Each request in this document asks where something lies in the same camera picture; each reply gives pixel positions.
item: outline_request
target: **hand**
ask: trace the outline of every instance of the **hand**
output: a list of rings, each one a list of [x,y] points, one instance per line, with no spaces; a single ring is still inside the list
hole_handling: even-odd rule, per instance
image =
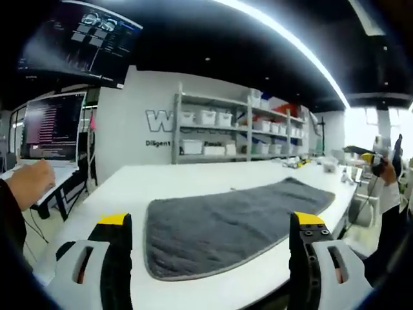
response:
[[[385,181],[385,186],[389,186],[390,184],[397,182],[396,172],[390,160],[388,160],[388,158],[385,158],[384,160],[385,170],[380,174],[380,178]]]
[[[17,169],[6,183],[22,211],[39,200],[46,191],[55,186],[53,168],[45,160]]]

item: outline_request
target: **laptop screen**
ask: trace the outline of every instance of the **laptop screen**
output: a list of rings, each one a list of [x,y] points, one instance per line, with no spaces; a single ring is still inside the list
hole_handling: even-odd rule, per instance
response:
[[[23,122],[21,159],[76,160],[85,92],[30,101]]]

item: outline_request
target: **black sleeve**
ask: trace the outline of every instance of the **black sleeve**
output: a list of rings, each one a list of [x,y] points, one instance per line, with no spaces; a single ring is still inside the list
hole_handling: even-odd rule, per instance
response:
[[[26,239],[26,225],[20,208],[7,183],[0,179],[2,219],[9,240],[22,253]]]

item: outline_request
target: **led light strip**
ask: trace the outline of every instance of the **led light strip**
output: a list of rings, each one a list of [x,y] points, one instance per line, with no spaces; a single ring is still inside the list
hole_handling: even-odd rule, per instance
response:
[[[326,69],[326,67],[324,67],[324,65],[320,62],[320,60],[318,60],[316,55],[314,55],[311,52],[311,50],[309,50],[308,47],[305,46],[294,34],[289,32],[286,28],[284,28],[279,23],[274,21],[268,15],[262,13],[262,11],[252,6],[246,5],[245,3],[242,3],[238,0],[213,0],[213,1],[217,3],[221,3],[222,5],[227,5],[231,8],[234,8],[240,12],[243,12],[249,15],[250,17],[256,19],[260,23],[263,23],[264,25],[270,27],[272,30],[275,30],[279,35],[287,39],[301,53],[303,53],[305,57],[308,58],[308,60],[310,60],[317,67],[317,69],[324,75],[327,81],[331,84],[332,88],[336,91],[337,95],[343,102],[346,109],[347,108],[350,109],[350,105],[348,104],[348,101],[346,97],[344,96],[344,93],[341,91],[340,87],[338,86],[334,78],[331,76],[330,72]]]

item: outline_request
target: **ceiling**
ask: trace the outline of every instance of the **ceiling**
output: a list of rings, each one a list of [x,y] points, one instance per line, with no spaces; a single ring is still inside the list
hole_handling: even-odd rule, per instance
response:
[[[143,25],[144,31],[131,59],[138,70],[221,79],[306,105],[313,112],[344,108],[330,83],[296,47],[252,17],[221,3],[213,0],[87,2]],[[381,109],[410,105],[413,79],[401,45],[389,37],[368,37],[348,0],[243,2],[265,12],[311,49],[343,93],[351,95],[350,105],[374,105]],[[47,79],[31,81],[14,76],[15,79],[19,90],[9,88],[3,100],[9,109],[55,87],[55,81]],[[74,83],[75,80],[60,80],[59,86]],[[395,96],[382,100],[383,93]]]

